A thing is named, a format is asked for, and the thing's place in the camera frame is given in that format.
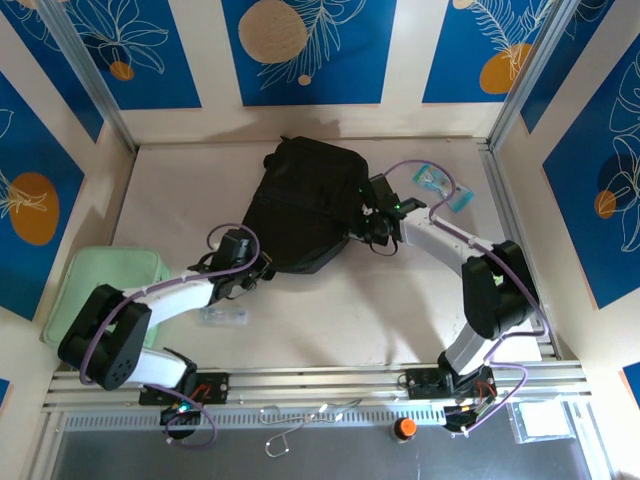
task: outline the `mint green pouch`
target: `mint green pouch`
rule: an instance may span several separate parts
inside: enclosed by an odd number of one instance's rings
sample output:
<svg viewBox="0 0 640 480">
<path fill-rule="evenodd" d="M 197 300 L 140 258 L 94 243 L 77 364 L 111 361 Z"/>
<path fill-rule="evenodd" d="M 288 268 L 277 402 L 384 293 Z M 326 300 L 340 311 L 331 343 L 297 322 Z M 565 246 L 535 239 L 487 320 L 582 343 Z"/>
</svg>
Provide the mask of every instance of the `mint green pouch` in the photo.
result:
<svg viewBox="0 0 640 480">
<path fill-rule="evenodd" d="M 84 303 L 98 285 L 119 290 L 148 286 L 167 280 L 171 272 L 151 250 L 133 247 L 88 247 L 80 250 L 69 265 L 62 288 L 44 329 L 44 341 L 54 348 L 71 327 Z M 147 332 L 144 346 L 150 348 L 158 327 Z"/>
</svg>

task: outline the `white wall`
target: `white wall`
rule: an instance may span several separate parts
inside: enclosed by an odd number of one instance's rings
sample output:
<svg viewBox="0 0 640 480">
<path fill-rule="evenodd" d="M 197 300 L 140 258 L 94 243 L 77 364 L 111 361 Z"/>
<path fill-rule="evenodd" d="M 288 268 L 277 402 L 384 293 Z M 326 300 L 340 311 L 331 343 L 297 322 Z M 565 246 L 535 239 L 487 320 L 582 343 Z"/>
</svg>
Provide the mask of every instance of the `white wall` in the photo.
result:
<svg viewBox="0 0 640 480">
<path fill-rule="evenodd" d="M 125 111 L 141 144 L 401 136 L 486 136 L 502 104 L 423 105 L 450 0 L 398 0 L 380 105 L 244 108 L 222 4 L 170 0 L 202 102 L 194 110 Z"/>
<path fill-rule="evenodd" d="M 51 375 L 59 364 L 55 352 L 40 341 L 40 333 L 73 254 L 83 246 L 110 241 L 132 156 L 108 125 L 93 143 L 2 15 L 0 44 L 0 71 L 85 173 L 34 321 L 0 307 L 0 378 L 13 384 L 0 416 L 0 476 L 13 480 L 23 467 Z"/>
<path fill-rule="evenodd" d="M 640 409 L 620 371 L 640 360 L 640 290 L 594 307 L 542 163 L 640 33 L 639 12 L 637 0 L 617 0 L 532 135 L 517 121 L 498 149 L 555 331 L 583 363 L 614 466 L 636 476 Z"/>
</svg>

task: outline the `ventilation grille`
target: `ventilation grille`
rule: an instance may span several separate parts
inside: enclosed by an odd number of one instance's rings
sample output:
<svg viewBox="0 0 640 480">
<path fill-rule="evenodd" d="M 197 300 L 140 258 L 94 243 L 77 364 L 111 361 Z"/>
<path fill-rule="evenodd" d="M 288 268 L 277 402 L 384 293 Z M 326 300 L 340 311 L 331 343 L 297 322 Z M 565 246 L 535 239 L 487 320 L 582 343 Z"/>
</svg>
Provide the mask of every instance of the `ventilation grille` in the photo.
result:
<svg viewBox="0 0 640 480">
<path fill-rule="evenodd" d="M 312 413 L 313 409 L 283 409 L 280 415 L 264 415 L 262 418 L 266 422 L 276 420 L 291 420 L 299 422 L 296 417 Z M 334 413 L 322 413 L 318 415 L 318 420 L 307 425 L 305 428 L 327 428 L 327 427 L 373 427 L 391 425 L 400 417 L 409 417 L 418 425 L 444 425 L 446 423 L 444 409 L 431 405 L 420 405 L 415 407 L 358 407 L 344 414 L 343 418 L 336 423 Z M 282 428 L 287 423 L 277 425 L 265 425 L 260 421 L 259 409 L 220 409 L 213 411 L 213 418 L 216 426 L 221 429 L 247 429 L 247 428 Z M 200 422 L 195 422 L 198 426 L 207 428 L 208 421 L 201 418 Z M 193 428 L 194 424 L 184 425 L 179 428 Z M 70 413 L 67 417 L 65 432 L 89 432 L 89 431 L 132 431 L 132 430 L 160 430 L 158 412 L 87 412 Z"/>
</svg>

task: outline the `blue packet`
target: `blue packet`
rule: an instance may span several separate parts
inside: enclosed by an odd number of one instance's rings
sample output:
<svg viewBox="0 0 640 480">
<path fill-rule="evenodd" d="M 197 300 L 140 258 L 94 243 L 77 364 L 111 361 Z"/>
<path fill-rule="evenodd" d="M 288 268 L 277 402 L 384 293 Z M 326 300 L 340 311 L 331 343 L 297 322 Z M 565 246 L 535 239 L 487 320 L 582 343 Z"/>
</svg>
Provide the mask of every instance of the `blue packet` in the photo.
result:
<svg viewBox="0 0 640 480">
<path fill-rule="evenodd" d="M 422 188 L 435 190 L 444 199 L 451 192 L 451 182 L 442 170 L 433 165 L 425 165 L 413 177 L 413 181 Z M 473 199 L 473 192 L 464 185 L 456 184 L 453 197 L 447 202 L 449 208 L 458 213 Z"/>
</svg>

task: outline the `black backpack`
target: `black backpack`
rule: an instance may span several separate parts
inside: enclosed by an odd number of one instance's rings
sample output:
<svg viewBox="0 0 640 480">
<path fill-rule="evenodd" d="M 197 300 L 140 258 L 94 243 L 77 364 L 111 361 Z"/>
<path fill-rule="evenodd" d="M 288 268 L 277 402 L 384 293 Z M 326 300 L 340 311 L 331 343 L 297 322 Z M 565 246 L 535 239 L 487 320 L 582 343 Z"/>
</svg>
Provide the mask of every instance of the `black backpack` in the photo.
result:
<svg viewBox="0 0 640 480">
<path fill-rule="evenodd" d="M 283 138 L 243 223 L 271 257 L 271 269 L 315 273 L 349 241 L 362 212 L 367 162 L 356 152 L 305 137 Z"/>
</svg>

